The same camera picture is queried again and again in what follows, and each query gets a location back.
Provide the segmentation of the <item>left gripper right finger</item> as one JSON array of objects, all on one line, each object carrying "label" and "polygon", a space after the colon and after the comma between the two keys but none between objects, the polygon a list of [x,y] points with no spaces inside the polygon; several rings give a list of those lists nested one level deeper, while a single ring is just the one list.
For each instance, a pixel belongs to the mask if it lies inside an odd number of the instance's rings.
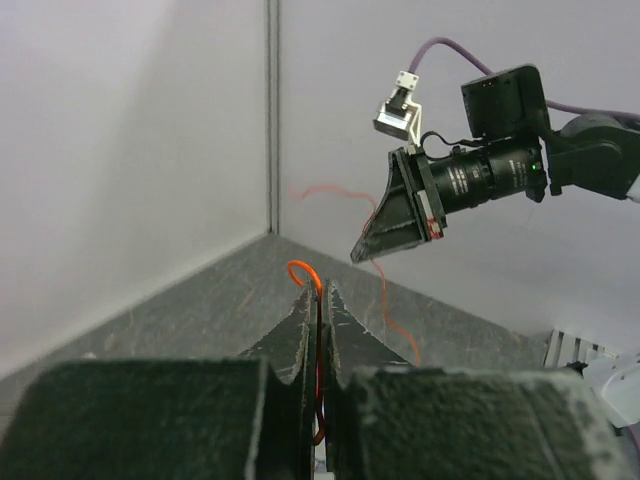
[{"label": "left gripper right finger", "polygon": [[322,303],[325,445],[339,479],[621,479],[603,408],[568,369],[417,368]]}]

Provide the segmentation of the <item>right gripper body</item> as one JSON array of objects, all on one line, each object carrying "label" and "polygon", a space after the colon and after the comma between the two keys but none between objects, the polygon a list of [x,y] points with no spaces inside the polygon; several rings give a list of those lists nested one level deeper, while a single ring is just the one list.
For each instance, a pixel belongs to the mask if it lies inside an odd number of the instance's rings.
[{"label": "right gripper body", "polygon": [[388,163],[396,160],[405,180],[410,199],[414,201],[418,226],[425,242],[444,237],[446,215],[432,171],[432,163],[420,147],[416,153],[408,153],[401,147],[388,154]]}]

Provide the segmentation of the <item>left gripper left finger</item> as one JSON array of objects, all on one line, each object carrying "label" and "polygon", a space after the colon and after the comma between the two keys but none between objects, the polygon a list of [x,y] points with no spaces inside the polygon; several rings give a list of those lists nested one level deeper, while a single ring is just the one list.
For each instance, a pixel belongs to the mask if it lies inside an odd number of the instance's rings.
[{"label": "left gripper left finger", "polygon": [[280,352],[88,360],[41,373],[1,443],[5,479],[309,479],[316,297],[303,290]]}]

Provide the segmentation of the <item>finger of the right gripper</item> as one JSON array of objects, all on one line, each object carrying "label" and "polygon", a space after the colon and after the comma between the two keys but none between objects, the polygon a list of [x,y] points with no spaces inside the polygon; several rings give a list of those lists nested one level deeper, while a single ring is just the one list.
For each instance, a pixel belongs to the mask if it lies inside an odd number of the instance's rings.
[{"label": "finger of the right gripper", "polygon": [[421,238],[414,201],[396,160],[389,161],[388,181],[383,197],[363,230],[365,237]]},{"label": "finger of the right gripper", "polygon": [[424,242],[425,237],[415,228],[403,227],[386,231],[368,229],[356,241],[350,260],[359,264],[415,248]]}]

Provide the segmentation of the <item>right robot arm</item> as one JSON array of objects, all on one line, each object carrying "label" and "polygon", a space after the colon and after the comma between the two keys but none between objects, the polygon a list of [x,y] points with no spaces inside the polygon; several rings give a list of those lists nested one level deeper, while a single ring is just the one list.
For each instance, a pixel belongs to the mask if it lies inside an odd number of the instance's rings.
[{"label": "right robot arm", "polygon": [[417,84],[401,72],[374,118],[376,130],[404,141],[388,155],[385,193],[351,251],[360,263],[440,239],[450,214],[525,194],[540,202],[567,186],[617,200],[639,198],[639,118],[580,110],[561,129],[549,120],[538,69],[525,64],[464,84],[471,135],[429,155]]}]

